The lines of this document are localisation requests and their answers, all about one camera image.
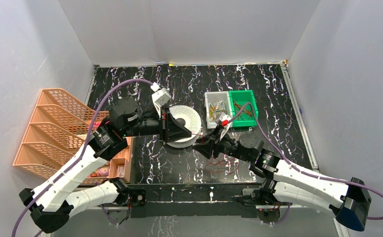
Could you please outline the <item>white perforated cable spool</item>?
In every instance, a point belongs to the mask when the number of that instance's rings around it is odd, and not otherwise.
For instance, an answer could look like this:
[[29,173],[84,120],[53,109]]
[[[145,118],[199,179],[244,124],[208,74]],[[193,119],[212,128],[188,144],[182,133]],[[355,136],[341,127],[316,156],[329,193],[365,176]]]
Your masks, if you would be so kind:
[[170,107],[170,112],[178,122],[191,131],[192,135],[188,138],[167,143],[167,145],[177,149],[192,146],[201,135],[202,120],[200,115],[192,107],[185,105],[172,106]]

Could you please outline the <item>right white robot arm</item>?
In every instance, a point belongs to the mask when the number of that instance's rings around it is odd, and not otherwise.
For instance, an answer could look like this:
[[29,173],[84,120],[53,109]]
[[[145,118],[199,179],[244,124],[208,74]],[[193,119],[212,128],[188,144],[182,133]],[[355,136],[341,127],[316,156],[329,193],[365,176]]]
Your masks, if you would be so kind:
[[264,181],[259,189],[243,189],[238,201],[245,205],[299,204],[325,212],[354,231],[365,230],[371,197],[359,187],[362,180],[352,178],[351,185],[329,181],[304,167],[287,164],[263,145],[255,132],[234,139],[214,131],[198,139],[192,148],[208,159],[225,154],[250,163],[250,171]]

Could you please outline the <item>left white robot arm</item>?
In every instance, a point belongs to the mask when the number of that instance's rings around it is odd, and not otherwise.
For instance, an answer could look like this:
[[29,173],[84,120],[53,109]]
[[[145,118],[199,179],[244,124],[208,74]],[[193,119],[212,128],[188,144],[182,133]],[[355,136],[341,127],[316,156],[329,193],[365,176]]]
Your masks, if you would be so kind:
[[137,202],[137,196],[144,191],[130,189],[121,178],[111,178],[82,191],[76,188],[127,148],[128,137],[139,135],[157,135],[161,142],[170,143],[189,138],[192,133],[173,117],[166,104],[139,113],[133,98],[120,99],[65,165],[40,186],[20,192],[19,197],[34,223],[44,233],[52,233],[91,207]]

